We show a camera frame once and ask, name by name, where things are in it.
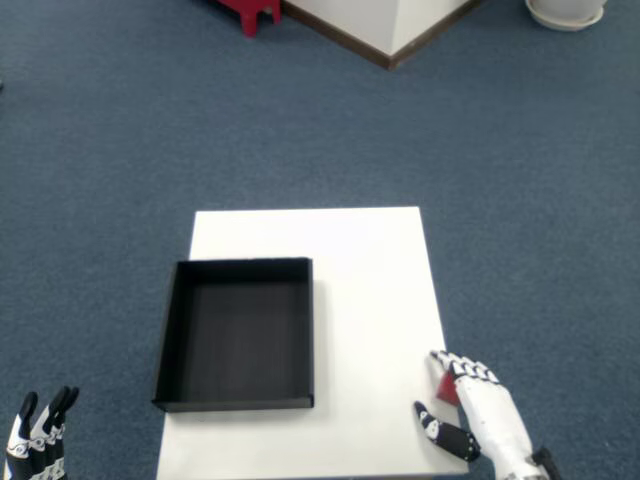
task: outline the open black box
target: open black box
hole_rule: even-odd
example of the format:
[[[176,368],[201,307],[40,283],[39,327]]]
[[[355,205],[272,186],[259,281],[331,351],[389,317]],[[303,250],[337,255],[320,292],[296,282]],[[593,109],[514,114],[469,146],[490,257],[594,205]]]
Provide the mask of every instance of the open black box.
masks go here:
[[[311,259],[178,262],[152,401],[167,412],[312,407]]]

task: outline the wooden baseboard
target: wooden baseboard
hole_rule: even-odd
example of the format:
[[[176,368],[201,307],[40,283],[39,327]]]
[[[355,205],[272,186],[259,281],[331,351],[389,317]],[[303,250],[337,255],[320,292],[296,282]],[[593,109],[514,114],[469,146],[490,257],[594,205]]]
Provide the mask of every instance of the wooden baseboard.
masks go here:
[[[325,37],[333,40],[339,45],[357,53],[361,57],[380,65],[387,70],[394,70],[402,62],[413,56],[418,50],[431,42],[434,38],[447,30],[451,25],[456,23],[462,17],[464,17],[471,10],[476,8],[484,0],[469,0],[464,5],[460,6],[449,15],[444,17],[438,23],[418,35],[409,44],[402,47],[393,55],[388,55],[375,47],[372,47],[368,43],[350,35],[349,33],[334,27],[328,22],[325,22],[321,18],[307,12],[293,5],[292,3],[283,0],[282,11],[290,17],[296,19],[300,23],[314,29],[316,32],[324,35]]]

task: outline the red object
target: red object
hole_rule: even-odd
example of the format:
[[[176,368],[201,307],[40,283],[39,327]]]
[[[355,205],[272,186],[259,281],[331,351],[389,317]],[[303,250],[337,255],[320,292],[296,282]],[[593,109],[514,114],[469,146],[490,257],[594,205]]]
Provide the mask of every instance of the red object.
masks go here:
[[[258,13],[265,8],[271,8],[273,23],[280,21],[280,0],[220,0],[220,3],[240,14],[242,31],[247,37],[255,37],[258,31]]]
[[[451,375],[450,372],[447,372],[442,376],[436,397],[443,402],[450,403],[454,407],[460,406],[460,398],[458,398],[458,394],[456,393],[456,386],[453,383],[453,375]]]

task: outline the white tabletop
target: white tabletop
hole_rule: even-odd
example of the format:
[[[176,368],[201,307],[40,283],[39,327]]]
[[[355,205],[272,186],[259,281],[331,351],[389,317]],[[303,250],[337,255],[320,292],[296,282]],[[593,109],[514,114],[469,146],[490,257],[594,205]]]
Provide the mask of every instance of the white tabletop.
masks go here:
[[[419,209],[196,214],[192,260],[297,256],[313,259],[315,407],[167,414],[158,480],[466,472],[412,408],[458,424],[425,363],[444,340]]]

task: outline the white pot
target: white pot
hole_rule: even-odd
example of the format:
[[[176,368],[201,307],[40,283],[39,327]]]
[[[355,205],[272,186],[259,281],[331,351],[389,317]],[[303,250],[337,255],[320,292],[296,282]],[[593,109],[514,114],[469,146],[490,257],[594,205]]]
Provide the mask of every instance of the white pot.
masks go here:
[[[602,18],[606,0],[526,0],[533,17],[547,27],[581,30]]]

